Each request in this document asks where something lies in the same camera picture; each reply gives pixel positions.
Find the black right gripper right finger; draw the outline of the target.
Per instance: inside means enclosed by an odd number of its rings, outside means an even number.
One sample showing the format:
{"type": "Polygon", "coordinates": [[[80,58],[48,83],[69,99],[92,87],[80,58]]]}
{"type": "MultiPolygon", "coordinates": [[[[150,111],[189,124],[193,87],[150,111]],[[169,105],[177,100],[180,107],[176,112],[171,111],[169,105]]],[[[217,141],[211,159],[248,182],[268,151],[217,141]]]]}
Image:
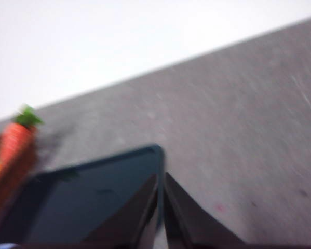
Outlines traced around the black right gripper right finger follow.
{"type": "Polygon", "coordinates": [[[167,172],[164,223],[169,248],[246,248],[248,245],[208,214],[167,172]]]}

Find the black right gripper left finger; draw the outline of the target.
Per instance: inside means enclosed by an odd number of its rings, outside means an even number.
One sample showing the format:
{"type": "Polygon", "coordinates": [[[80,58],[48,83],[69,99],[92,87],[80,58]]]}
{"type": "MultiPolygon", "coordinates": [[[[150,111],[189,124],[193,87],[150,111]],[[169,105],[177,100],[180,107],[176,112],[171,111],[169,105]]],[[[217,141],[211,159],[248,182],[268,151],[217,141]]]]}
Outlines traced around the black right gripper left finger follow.
{"type": "Polygon", "coordinates": [[[158,180],[151,175],[127,203],[85,238],[85,248],[147,248],[154,242],[158,180]]]}

